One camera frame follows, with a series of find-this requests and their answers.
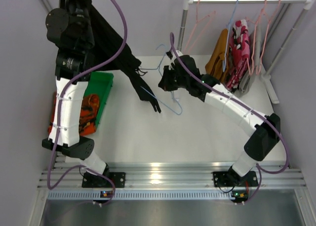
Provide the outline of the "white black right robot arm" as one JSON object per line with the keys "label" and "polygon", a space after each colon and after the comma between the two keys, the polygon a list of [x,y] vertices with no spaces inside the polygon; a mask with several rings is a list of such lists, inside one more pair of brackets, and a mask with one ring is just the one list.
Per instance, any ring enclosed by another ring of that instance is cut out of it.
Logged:
{"label": "white black right robot arm", "polygon": [[202,75],[189,55],[179,51],[176,54],[168,51],[166,55],[170,64],[163,68],[159,88],[164,91],[185,89],[191,96],[230,117],[249,136],[243,152],[227,172],[232,185],[241,184],[252,168],[264,160],[279,142],[280,117],[275,113],[270,116],[262,113],[255,115],[250,107],[229,92],[219,80],[209,74]]}

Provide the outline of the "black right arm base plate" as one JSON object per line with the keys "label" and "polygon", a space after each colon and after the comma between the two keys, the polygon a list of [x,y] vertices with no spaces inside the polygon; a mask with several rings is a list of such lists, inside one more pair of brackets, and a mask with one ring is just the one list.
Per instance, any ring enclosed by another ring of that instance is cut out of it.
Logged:
{"label": "black right arm base plate", "polygon": [[249,187],[258,186],[258,178],[255,171],[250,171],[243,177],[232,171],[214,171],[212,174],[215,187],[245,187],[246,183],[248,183]]}

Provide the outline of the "orange camouflage trousers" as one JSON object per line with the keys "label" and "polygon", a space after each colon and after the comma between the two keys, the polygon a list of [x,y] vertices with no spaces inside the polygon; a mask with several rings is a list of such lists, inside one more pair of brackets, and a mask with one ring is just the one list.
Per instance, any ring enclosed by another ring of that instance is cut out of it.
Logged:
{"label": "orange camouflage trousers", "polygon": [[80,136],[87,136],[96,132],[96,119],[99,107],[100,98],[97,94],[89,94],[83,98],[79,118]]}

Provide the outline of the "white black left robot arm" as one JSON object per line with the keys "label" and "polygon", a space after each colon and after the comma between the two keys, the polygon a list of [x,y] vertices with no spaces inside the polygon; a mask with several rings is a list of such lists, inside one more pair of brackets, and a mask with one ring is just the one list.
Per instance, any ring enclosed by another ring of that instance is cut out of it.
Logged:
{"label": "white black left robot arm", "polygon": [[79,118],[94,47],[90,10],[92,0],[60,0],[46,17],[47,39],[58,47],[55,68],[56,104],[51,131],[42,146],[77,158],[86,167],[83,186],[105,186],[108,165],[94,151],[94,141],[80,136]]}

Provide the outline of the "black trousers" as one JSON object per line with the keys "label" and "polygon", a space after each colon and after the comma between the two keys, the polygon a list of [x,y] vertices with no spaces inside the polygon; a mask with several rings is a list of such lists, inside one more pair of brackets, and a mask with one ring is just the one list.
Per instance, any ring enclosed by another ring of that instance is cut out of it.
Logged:
{"label": "black trousers", "polygon": [[[94,55],[93,66],[110,59],[120,48],[123,38],[114,30],[106,19],[92,6],[89,12],[95,46],[91,50]],[[100,71],[122,71],[130,80],[133,88],[141,101],[149,102],[154,111],[160,113],[158,101],[153,97],[154,93],[143,80],[144,72],[139,70],[141,61],[136,58],[129,45],[125,45],[116,59],[99,68]]]}

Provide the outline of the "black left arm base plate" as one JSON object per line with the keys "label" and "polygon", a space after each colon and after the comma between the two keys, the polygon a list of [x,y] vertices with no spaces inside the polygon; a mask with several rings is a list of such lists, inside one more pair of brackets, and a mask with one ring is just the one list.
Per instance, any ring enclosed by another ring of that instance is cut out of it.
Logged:
{"label": "black left arm base plate", "polygon": [[[125,173],[124,172],[110,172],[108,178],[112,181],[116,188],[125,187]],[[82,188],[112,188],[112,185],[106,179],[86,172],[83,174],[81,184]]]}

